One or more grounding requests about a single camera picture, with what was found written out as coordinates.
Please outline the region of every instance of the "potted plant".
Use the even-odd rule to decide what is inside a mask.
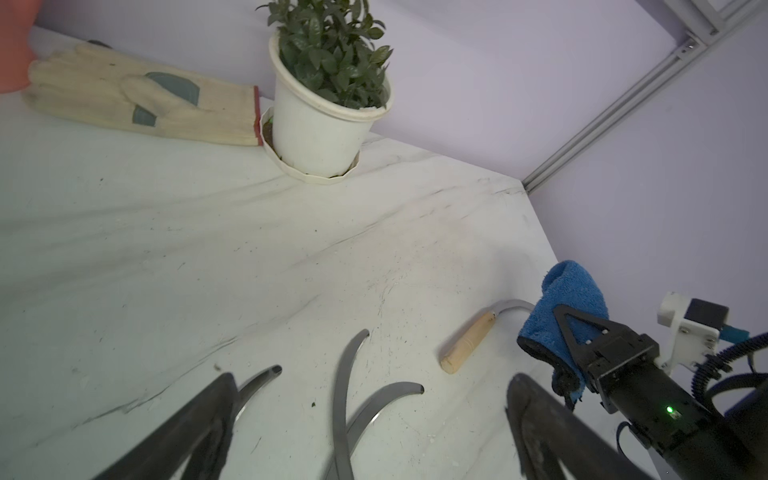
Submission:
[[[388,45],[372,41],[386,28],[368,0],[275,0],[268,25],[277,76],[273,147],[305,174],[343,175],[373,122],[392,106]]]

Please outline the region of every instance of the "white table surface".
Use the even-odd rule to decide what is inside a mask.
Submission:
[[[42,55],[71,42],[31,37]],[[348,412],[391,382],[425,393],[366,430],[358,478],[520,475],[506,387],[551,375],[515,343],[526,315],[502,316],[456,375],[437,358],[484,306],[535,303],[556,262],[519,180],[372,134],[351,178],[303,184],[261,148],[106,130],[7,94],[0,252],[0,477],[90,478],[218,368],[243,381],[277,363],[223,478],[321,478],[336,365],[363,328]]]

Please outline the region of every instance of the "green leaves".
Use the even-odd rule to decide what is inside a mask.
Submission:
[[[289,38],[291,43],[293,43],[300,51],[306,51],[310,47],[310,41],[303,33],[294,33]]]
[[[352,4],[352,20],[357,20],[357,18],[360,16],[360,9],[362,7],[362,4],[360,3],[362,0],[355,0],[355,3]]]
[[[368,36],[373,40],[379,40],[384,36],[384,31],[381,28],[373,27],[368,29]]]
[[[384,22],[369,0],[272,0],[266,22],[277,23],[280,59],[302,85],[348,108],[382,107],[388,45],[374,47]]]
[[[310,30],[310,45],[314,48],[320,48],[320,42],[323,40],[323,25],[320,23],[320,19],[313,15],[307,27]]]

